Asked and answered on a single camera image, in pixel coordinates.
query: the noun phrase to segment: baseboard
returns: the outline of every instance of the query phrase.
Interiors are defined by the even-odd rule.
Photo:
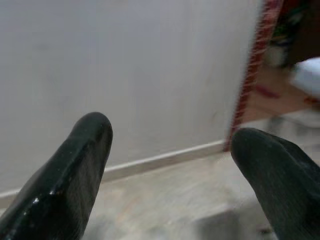
[[[147,171],[168,167],[190,160],[200,159],[223,151],[224,141],[215,141],[183,150],[173,151],[130,163],[111,166],[104,169],[101,183],[110,182]],[[0,193],[0,209],[7,208],[20,189]]]

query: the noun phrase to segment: white wall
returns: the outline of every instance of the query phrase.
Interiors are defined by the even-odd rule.
[[[108,165],[224,138],[259,0],[0,0],[0,192],[88,112]]]

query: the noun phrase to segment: red door frame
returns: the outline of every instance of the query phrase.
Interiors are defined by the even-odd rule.
[[[240,127],[245,110],[248,105],[250,93],[253,91],[259,68],[262,65],[263,55],[267,49],[269,40],[277,23],[281,10],[282,0],[263,0],[259,23],[256,27],[255,40],[253,42],[248,64],[242,85],[240,86],[237,104],[232,116],[231,126],[224,144],[224,151],[229,151],[231,138]]]

